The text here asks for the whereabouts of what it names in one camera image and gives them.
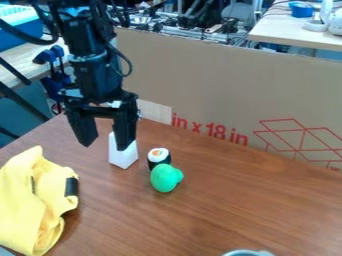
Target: white foam block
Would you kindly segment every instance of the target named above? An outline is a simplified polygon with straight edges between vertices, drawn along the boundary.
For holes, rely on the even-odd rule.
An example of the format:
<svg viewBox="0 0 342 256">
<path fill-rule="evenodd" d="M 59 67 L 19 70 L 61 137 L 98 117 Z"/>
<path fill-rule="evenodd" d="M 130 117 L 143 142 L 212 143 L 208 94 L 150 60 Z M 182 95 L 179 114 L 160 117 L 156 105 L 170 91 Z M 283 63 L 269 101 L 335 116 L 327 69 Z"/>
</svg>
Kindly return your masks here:
<svg viewBox="0 0 342 256">
<path fill-rule="evenodd" d="M 137 142 L 133 141 L 124 151 L 118 151 L 114 132 L 108 135 L 108 161 L 122 169 L 127 169 L 138 160 Z"/>
</svg>

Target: yellow cloth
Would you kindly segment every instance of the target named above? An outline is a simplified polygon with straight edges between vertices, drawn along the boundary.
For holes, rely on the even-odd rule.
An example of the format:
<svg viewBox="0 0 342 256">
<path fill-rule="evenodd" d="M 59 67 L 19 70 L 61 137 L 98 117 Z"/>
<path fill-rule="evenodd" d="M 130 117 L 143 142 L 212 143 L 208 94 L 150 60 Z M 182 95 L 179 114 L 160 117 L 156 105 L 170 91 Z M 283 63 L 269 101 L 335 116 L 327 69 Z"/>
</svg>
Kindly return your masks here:
<svg viewBox="0 0 342 256">
<path fill-rule="evenodd" d="M 61 215 L 78 204 L 65 196 L 66 179 L 77 174 L 42 154 L 33 147 L 0 169 L 0 245 L 25 255 L 45 254 L 63 231 Z"/>
</svg>

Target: black tag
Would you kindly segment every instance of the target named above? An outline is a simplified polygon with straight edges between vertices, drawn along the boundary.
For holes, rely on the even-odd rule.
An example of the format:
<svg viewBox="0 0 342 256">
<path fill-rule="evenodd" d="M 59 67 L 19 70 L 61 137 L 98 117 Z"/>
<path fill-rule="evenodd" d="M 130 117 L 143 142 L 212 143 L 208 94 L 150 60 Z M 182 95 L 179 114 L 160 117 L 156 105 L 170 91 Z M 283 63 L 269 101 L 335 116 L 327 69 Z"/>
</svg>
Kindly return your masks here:
<svg viewBox="0 0 342 256">
<path fill-rule="evenodd" d="M 64 196 L 77 196 L 78 195 L 78 179 L 67 178 L 65 184 L 65 195 Z"/>
<path fill-rule="evenodd" d="M 31 176 L 31 187 L 32 187 L 32 194 L 35 194 L 36 193 L 36 186 L 35 186 L 35 183 L 34 183 L 33 176 Z"/>
</svg>

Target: wooden table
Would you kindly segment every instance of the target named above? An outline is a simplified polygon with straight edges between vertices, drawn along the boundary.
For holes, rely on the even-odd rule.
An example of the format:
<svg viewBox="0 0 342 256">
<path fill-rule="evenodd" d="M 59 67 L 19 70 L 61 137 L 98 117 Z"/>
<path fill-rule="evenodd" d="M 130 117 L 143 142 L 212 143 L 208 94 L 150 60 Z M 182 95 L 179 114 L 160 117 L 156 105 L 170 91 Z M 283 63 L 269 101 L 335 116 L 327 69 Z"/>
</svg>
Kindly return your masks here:
<svg viewBox="0 0 342 256">
<path fill-rule="evenodd" d="M 306 30 L 303 28 L 303 25 L 309 18 L 292 17 L 289 10 L 277 9 L 279 7 L 288 7 L 288 3 L 277 4 L 271 7 L 266 12 L 265 17 L 261 18 L 249 33 L 249 40 L 342 51 L 341 37 L 334 36 L 329 32 L 312 32 Z"/>
<path fill-rule="evenodd" d="M 67 46 L 64 44 L 63 39 L 57 41 L 58 45 L 64 48 L 65 54 L 68 54 Z M 0 52 L 0 56 L 3 57 L 9 64 L 16 68 L 28 79 L 40 79 L 47 76 L 50 72 L 50 65 L 48 63 L 44 65 L 35 64 L 32 62 L 43 50 L 50 49 L 53 45 L 34 45 L 26 43 L 12 49 Z M 66 57 L 63 58 L 64 63 L 68 65 Z M 22 85 L 22 82 L 16 78 L 12 73 L 0 65 L 0 80 L 10 88 L 14 88 L 18 85 Z"/>
<path fill-rule="evenodd" d="M 140 160 L 107 162 L 111 121 L 77 143 L 60 115 L 0 151 L 0 165 L 40 144 L 80 175 L 80 205 L 50 255 L 221 255 L 235 248 L 280 255 L 341 255 L 342 176 L 251 148 L 143 120 Z M 167 147 L 184 181 L 171 193 L 149 184 L 146 153 Z"/>
</svg>

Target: gray bowl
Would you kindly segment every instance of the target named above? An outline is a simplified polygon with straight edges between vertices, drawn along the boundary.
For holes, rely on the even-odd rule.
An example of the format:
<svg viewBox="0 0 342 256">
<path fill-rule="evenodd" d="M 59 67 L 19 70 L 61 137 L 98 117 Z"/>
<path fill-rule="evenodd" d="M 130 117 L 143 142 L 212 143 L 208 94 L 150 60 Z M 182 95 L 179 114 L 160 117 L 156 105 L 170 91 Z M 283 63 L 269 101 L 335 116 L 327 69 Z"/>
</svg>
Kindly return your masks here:
<svg viewBox="0 0 342 256">
<path fill-rule="evenodd" d="M 234 250 L 227 252 L 222 256 L 274 256 L 267 251 L 251 251 L 251 250 Z"/>
</svg>

